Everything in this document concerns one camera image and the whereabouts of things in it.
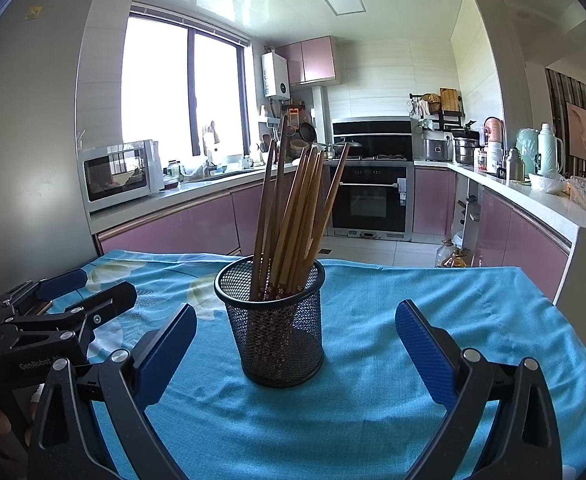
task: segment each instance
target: plastic bag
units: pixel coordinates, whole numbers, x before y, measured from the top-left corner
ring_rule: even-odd
[[[549,194],[562,194],[568,187],[568,181],[556,172],[537,175],[529,173],[531,189]]]

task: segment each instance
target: blue tablecloth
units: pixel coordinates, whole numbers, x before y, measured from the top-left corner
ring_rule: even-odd
[[[213,291],[215,275],[231,261],[113,251],[85,267],[85,289],[54,306],[59,311],[122,280],[135,285],[135,308],[98,329],[92,361],[132,348],[184,303],[195,307],[195,339],[161,401],[146,410],[191,480],[401,478],[445,413],[395,333],[395,308],[406,298],[461,348],[509,364],[534,356],[553,398],[563,463],[578,472],[586,465],[586,349],[521,270],[323,260],[324,364],[305,384],[273,390],[243,375],[225,308]],[[496,407],[487,407],[457,478],[471,473]],[[120,474],[135,478],[103,404],[96,409]]]

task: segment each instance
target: pink cabinet door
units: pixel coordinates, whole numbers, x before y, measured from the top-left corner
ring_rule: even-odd
[[[290,45],[278,47],[275,49],[275,54],[278,54],[287,60],[289,85],[303,83],[305,81],[301,43],[292,43]]]
[[[114,249],[141,253],[230,254],[239,247],[230,195],[173,213],[102,242]]]
[[[413,202],[413,232],[419,234],[451,234],[454,198],[452,171],[415,168],[415,199]]]
[[[484,191],[474,267],[501,267],[509,235],[513,208],[492,193]]]
[[[304,81],[335,77],[330,36],[303,41],[302,58],[304,60]]]
[[[511,213],[504,267],[519,267],[548,299],[553,301],[562,280],[568,256],[529,219]]]
[[[253,254],[257,221],[260,216],[262,186],[253,186],[238,192],[232,192],[233,209],[235,211],[235,227],[240,242],[242,256]]]

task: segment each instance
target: oven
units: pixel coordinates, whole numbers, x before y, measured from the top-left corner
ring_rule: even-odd
[[[331,179],[337,166],[330,165]],[[411,240],[412,162],[348,160],[335,197],[328,234],[379,240]]]

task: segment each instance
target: cabinet handle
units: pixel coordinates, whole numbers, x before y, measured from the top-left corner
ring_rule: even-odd
[[[397,183],[395,184],[346,184],[340,182],[340,186],[356,186],[356,187],[395,187],[397,189]]]

